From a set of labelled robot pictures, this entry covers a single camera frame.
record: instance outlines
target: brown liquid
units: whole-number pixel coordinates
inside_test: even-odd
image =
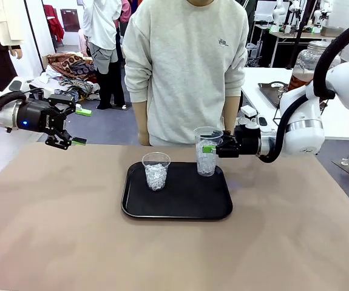
[[[309,84],[310,81],[312,81],[312,80],[303,81],[303,80],[301,80],[293,75],[290,79],[288,91],[292,91],[292,90],[297,89],[299,87],[305,86],[305,85]]]

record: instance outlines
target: sweatshirt logo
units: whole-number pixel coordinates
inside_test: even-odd
[[[224,39],[220,38],[220,39],[219,39],[219,46],[221,46],[221,47],[227,47],[228,44],[227,44],[227,42],[226,42]]]

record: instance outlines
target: mannequin hand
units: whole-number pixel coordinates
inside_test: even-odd
[[[10,54],[15,56],[17,59],[21,59],[23,57],[22,50],[10,50]]]
[[[139,133],[138,134],[139,143],[143,146],[150,147],[150,136],[148,133]]]

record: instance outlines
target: clear plastic cup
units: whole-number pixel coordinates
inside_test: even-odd
[[[205,146],[217,146],[222,141],[223,132],[215,127],[199,127],[194,130],[197,171],[201,176],[212,176],[216,168],[216,154],[203,153]]]
[[[170,157],[167,154],[158,152],[148,153],[142,158],[147,185],[151,190],[158,191],[163,189],[170,161]]]

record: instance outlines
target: gray sweatshirt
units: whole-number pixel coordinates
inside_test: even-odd
[[[132,102],[147,101],[152,146],[192,144],[197,127],[223,128],[225,98],[241,95],[247,35],[235,0],[142,2],[124,36],[125,82]]]

